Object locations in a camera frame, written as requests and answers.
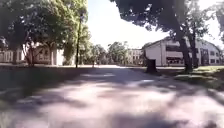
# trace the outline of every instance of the window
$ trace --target window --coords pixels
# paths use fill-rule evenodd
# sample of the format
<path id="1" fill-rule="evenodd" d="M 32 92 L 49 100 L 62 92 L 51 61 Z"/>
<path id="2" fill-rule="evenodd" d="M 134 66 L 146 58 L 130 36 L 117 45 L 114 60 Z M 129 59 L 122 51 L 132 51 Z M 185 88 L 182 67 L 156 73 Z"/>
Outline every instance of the window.
<path id="1" fill-rule="evenodd" d="M 195 48 L 195 49 L 196 49 L 196 53 L 198 53 L 198 49 L 197 48 Z M 191 48 L 188 48 L 188 50 L 189 50 L 189 52 L 192 52 Z"/>
<path id="2" fill-rule="evenodd" d="M 48 56 L 48 51 L 46 50 L 44 54 L 45 54 L 45 56 Z"/>
<path id="3" fill-rule="evenodd" d="M 166 46 L 166 51 L 170 51 L 170 52 L 181 52 L 181 49 L 180 49 L 179 46 L 167 45 Z"/>
<path id="4" fill-rule="evenodd" d="M 167 61 L 167 64 L 183 64 L 184 63 L 183 59 L 178 57 L 167 57 L 166 61 Z"/>
<path id="5" fill-rule="evenodd" d="M 39 52 L 40 54 L 43 54 L 43 50 L 40 50 L 40 52 Z"/>
<path id="6" fill-rule="evenodd" d="M 211 56 L 214 56 L 215 55 L 215 52 L 214 51 L 210 51 L 210 55 Z"/>
<path id="7" fill-rule="evenodd" d="M 215 59 L 211 59 L 211 63 L 214 64 L 215 63 Z"/>

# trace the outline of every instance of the tree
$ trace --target tree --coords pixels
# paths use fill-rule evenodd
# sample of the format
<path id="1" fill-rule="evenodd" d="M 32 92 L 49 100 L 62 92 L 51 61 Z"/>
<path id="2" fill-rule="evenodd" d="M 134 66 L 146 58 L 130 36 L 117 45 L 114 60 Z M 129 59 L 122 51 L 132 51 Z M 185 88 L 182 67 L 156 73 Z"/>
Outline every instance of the tree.
<path id="1" fill-rule="evenodd" d="M 208 25 L 205 22 L 211 18 L 207 15 L 210 8 L 201 11 L 198 0 L 187 0 L 186 4 L 186 19 L 183 28 L 190 42 L 193 66 L 198 68 L 196 39 L 208 33 Z"/>
<path id="2" fill-rule="evenodd" d="M 185 71 L 192 70 L 192 62 L 181 25 L 185 22 L 185 0 L 110 0 L 115 1 L 121 18 L 151 30 L 174 31 L 185 61 Z"/>
<path id="3" fill-rule="evenodd" d="M 9 41 L 9 48 L 16 51 L 18 47 L 27 48 L 31 53 L 26 56 L 28 63 L 33 63 L 34 48 L 46 46 L 50 50 L 52 63 L 53 48 L 65 49 L 75 44 L 80 8 L 86 10 L 85 0 L 27 1 L 3 0 L 0 2 L 0 35 Z"/>
<path id="4" fill-rule="evenodd" d="M 114 42 L 109 45 L 108 54 L 115 63 L 122 63 L 126 58 L 126 44 L 121 42 Z"/>
<path id="5" fill-rule="evenodd" d="M 214 7 L 216 9 L 216 17 L 220 25 L 221 40 L 224 42 L 224 2 Z"/>

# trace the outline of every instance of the white building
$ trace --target white building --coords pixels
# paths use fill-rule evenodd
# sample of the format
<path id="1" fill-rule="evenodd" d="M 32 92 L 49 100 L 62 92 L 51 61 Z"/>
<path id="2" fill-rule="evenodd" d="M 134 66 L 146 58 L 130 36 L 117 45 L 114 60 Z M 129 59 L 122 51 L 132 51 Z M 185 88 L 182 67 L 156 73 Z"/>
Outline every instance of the white building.
<path id="1" fill-rule="evenodd" d="M 141 49 L 128 49 L 127 59 L 129 64 L 140 64 L 141 63 Z"/>
<path id="2" fill-rule="evenodd" d="M 219 65 L 221 63 L 220 51 L 214 44 L 198 39 L 196 49 L 199 65 Z M 179 43 L 172 41 L 169 37 L 147 45 L 144 50 L 148 59 L 156 60 L 156 66 L 184 65 Z"/>
<path id="3" fill-rule="evenodd" d="M 52 53 L 50 53 L 47 47 L 37 47 L 34 49 L 34 59 L 35 64 L 52 64 L 52 65 L 63 65 L 64 56 L 63 50 L 54 49 Z M 17 63 L 26 63 L 26 56 L 31 58 L 31 53 L 28 51 L 22 51 L 21 49 L 17 50 Z M 4 50 L 0 52 L 0 63 L 12 63 L 13 62 L 13 51 L 12 50 Z"/>

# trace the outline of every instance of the grass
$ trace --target grass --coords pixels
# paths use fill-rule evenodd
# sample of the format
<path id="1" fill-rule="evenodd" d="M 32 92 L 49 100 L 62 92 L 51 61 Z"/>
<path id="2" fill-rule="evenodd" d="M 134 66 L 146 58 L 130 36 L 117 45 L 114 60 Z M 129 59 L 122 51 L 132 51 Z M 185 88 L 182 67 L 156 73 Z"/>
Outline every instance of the grass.
<path id="1" fill-rule="evenodd" d="M 91 68 L 0 67 L 0 109 L 3 103 L 13 103 L 46 88 L 55 88 Z"/>
<path id="2" fill-rule="evenodd" d="M 174 78 L 190 84 L 202 85 L 207 88 L 217 90 L 224 90 L 224 66 L 200 67 L 189 74 L 177 73 L 174 75 Z"/>
<path id="3" fill-rule="evenodd" d="M 130 67 L 136 71 L 146 71 L 145 67 Z M 180 67 L 158 67 L 158 73 L 152 75 L 166 76 L 175 80 L 193 85 L 201 85 L 206 88 L 224 90 L 224 66 L 203 66 L 191 73 L 184 73 Z"/>

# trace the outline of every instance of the asphalt road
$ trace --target asphalt road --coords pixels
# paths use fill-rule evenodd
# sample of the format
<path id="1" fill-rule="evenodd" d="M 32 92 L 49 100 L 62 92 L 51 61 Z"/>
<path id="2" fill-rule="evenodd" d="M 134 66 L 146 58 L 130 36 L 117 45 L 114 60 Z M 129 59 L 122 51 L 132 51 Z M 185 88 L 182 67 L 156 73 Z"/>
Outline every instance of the asphalt road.
<path id="1" fill-rule="evenodd" d="M 220 92 L 100 66 L 0 114 L 1 128 L 223 128 Z"/>

